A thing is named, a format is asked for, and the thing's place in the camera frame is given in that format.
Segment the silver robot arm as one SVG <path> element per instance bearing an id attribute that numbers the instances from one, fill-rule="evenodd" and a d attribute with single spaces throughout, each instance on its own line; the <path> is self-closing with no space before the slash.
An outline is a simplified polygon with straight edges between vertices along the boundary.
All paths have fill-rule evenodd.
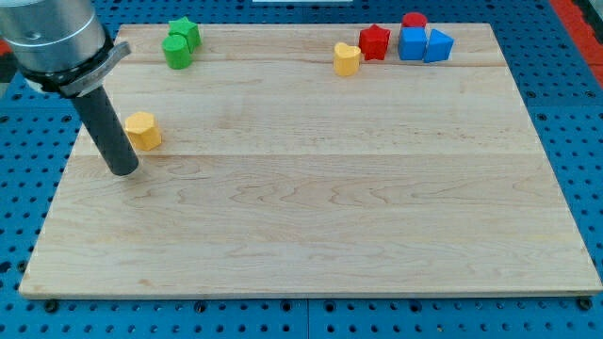
<path id="1" fill-rule="evenodd" d="M 116 44 L 90 0 L 1 0 L 1 37 L 34 89 L 84 96 L 131 53 Z"/>

